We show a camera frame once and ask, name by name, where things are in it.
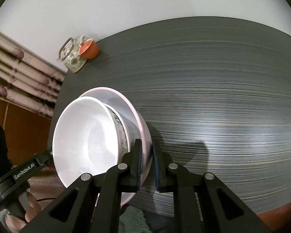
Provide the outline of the large pink bowl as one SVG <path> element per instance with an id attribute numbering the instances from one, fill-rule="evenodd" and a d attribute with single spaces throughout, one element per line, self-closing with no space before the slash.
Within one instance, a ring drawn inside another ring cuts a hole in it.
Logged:
<path id="1" fill-rule="evenodd" d="M 125 127 L 125 132 L 131 148 L 134 146 L 136 139 L 141 140 L 142 171 L 140 175 L 140 185 L 143 185 L 152 163 L 152 138 L 148 126 L 141 114 L 122 93 L 112 88 L 96 87 L 86 91 L 81 96 L 94 97 L 117 114 Z"/>

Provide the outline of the white bowl pink base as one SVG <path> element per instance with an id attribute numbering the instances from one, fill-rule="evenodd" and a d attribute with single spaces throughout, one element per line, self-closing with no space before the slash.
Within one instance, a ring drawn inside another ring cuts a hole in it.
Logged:
<path id="1" fill-rule="evenodd" d="M 82 174 L 105 173 L 130 151 L 122 118 L 100 100 L 83 96 L 61 113 L 53 134 L 52 153 L 64 187 Z"/>

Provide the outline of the beige patterned curtain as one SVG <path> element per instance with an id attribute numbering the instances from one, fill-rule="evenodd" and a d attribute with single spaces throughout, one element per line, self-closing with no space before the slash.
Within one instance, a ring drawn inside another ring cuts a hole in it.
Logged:
<path id="1" fill-rule="evenodd" d="M 0 32 L 0 99 L 51 118 L 65 75 Z"/>

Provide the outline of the floral ceramic teapot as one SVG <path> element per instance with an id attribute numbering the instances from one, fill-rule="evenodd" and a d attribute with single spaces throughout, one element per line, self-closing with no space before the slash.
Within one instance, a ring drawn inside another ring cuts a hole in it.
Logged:
<path id="1" fill-rule="evenodd" d="M 57 61 L 63 62 L 66 68 L 73 73 L 79 72 L 87 62 L 87 59 L 82 58 L 79 54 L 84 38 L 85 36 L 79 38 L 69 37 L 59 49 Z"/>

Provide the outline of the orange lidded cup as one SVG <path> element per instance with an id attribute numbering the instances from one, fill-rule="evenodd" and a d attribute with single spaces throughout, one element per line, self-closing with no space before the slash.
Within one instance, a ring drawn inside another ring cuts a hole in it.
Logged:
<path id="1" fill-rule="evenodd" d="M 99 46 L 90 38 L 80 44 L 78 53 L 84 59 L 94 59 L 99 55 L 99 52 Z"/>

